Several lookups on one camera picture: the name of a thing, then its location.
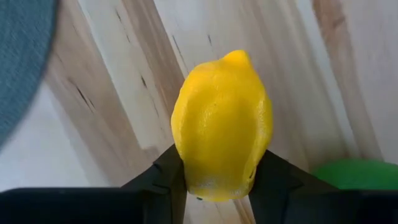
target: green ball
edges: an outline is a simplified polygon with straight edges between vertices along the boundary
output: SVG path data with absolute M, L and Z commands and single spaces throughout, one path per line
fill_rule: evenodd
M 312 174 L 342 190 L 398 190 L 398 166 L 386 162 L 343 159 Z

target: lemon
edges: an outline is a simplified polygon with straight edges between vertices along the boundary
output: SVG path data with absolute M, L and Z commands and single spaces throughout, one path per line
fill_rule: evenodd
M 271 101 L 247 53 L 196 66 L 171 127 L 191 194 L 211 201 L 247 195 L 272 135 Z

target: yellow lemon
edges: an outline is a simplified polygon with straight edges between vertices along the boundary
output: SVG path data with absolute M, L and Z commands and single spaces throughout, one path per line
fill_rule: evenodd
M 171 126 L 191 194 L 212 201 L 247 195 L 272 135 L 271 101 L 247 53 L 196 66 Z

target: blue cloth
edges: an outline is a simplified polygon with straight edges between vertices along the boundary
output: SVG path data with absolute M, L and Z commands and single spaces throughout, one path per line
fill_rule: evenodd
M 56 8 L 57 0 L 0 0 L 0 146 L 40 84 Z

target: wooden table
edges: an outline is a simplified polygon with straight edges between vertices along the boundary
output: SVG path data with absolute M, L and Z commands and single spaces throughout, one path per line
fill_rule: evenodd
M 397 22 L 394 1 L 61 0 L 43 87 L 58 105 L 50 128 L 64 130 L 87 185 L 122 185 L 172 144 L 188 72 L 244 49 L 272 98 L 270 150 L 305 170 L 398 162 Z M 254 219 L 246 198 L 188 196 L 185 222 Z

